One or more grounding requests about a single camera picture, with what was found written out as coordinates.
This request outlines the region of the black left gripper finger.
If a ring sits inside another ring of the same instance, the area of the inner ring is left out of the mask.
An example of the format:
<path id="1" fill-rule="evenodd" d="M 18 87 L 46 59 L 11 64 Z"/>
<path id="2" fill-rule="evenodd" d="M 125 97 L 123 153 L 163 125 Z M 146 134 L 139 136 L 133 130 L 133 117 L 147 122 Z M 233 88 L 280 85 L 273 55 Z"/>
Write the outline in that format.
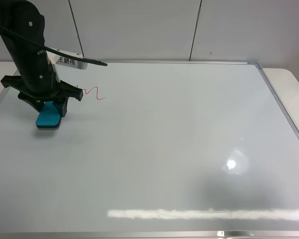
<path id="1" fill-rule="evenodd" d="M 26 102 L 31 107 L 33 107 L 38 113 L 40 113 L 45 105 L 45 102 L 42 100 L 36 100 L 35 98 L 28 96 L 24 93 L 18 94 L 18 99 Z"/>
<path id="2" fill-rule="evenodd" d="M 53 105 L 55 106 L 61 117 L 64 117 L 67 114 L 67 104 L 68 98 L 59 98 L 53 101 Z"/>

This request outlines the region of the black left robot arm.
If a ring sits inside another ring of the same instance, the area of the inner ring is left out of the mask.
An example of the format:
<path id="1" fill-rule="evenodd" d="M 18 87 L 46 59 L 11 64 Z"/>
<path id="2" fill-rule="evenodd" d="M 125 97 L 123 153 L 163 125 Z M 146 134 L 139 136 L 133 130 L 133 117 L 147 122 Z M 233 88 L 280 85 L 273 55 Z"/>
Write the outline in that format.
<path id="1" fill-rule="evenodd" d="M 38 112 L 52 102 L 64 117 L 69 98 L 80 101 L 83 92 L 59 80 L 44 45 L 44 28 L 44 16 L 31 2 L 0 0 L 0 36 L 19 72 L 4 76 L 1 84 L 18 90 L 18 98 Z"/>

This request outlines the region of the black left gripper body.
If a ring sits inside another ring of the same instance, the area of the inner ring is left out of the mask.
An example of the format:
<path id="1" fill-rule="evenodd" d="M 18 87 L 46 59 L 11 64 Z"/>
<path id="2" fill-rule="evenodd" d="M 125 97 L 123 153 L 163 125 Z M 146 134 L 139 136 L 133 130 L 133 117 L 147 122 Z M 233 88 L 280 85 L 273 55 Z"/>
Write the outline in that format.
<path id="1" fill-rule="evenodd" d="M 19 98 L 26 101 L 54 101 L 75 98 L 81 101 L 83 91 L 64 81 L 57 81 L 55 73 L 21 74 L 4 76 L 1 84 L 19 91 Z"/>

